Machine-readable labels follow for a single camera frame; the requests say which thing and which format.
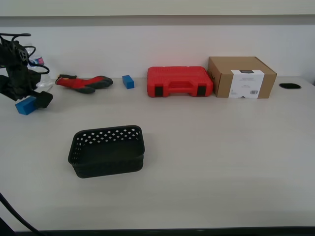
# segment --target red plastic case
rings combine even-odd
[[[150,97],[168,97],[171,93],[209,96],[213,83],[202,66],[150,67],[147,91]]]

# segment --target perforated basket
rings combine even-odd
[[[139,126],[83,130],[74,135],[68,162],[80,178],[139,171],[144,142]]]

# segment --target work glove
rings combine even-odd
[[[94,78],[83,80],[78,79],[76,75],[59,75],[56,85],[71,88],[81,93],[94,93],[96,89],[103,89],[111,86],[113,80],[106,76],[96,76]]]

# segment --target blue cube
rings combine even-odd
[[[130,75],[124,75],[123,76],[123,83],[127,89],[133,89],[134,88],[134,81],[130,77]]]
[[[22,102],[15,104],[15,107],[20,114],[28,115],[29,113],[32,113],[33,111],[37,109],[34,106],[35,100],[36,100],[36,97],[28,97],[24,99]]]

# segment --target brown cardboard box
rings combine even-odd
[[[258,98],[268,98],[276,79],[276,72],[256,57],[209,57],[208,73],[214,82],[217,97],[229,97],[233,80],[231,70],[261,70],[264,75]]]

